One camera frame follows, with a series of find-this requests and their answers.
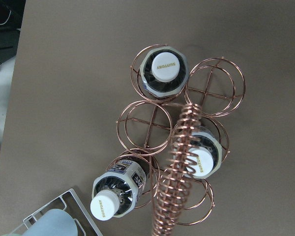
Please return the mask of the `tea bottle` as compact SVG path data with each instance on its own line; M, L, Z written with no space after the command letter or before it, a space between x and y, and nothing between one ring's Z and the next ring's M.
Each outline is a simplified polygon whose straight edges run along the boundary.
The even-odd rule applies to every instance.
M176 95L189 78L186 56L169 46L152 49L140 65L140 75L144 88L155 97Z
M149 164L136 156L125 157L94 180L90 210L101 221L132 211L149 177Z
M192 135L198 138L198 141L192 141L192 147L189 151L196 156L190 156L196 164L190 165L187 170L194 169L193 178L205 179L215 173L222 163L222 146L215 136L204 126L199 126Z

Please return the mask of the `light blue plastic cup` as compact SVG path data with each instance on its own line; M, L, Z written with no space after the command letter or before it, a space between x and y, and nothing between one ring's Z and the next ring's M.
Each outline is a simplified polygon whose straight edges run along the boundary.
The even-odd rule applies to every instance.
M28 228L23 236L77 236L74 219L64 210L51 209Z

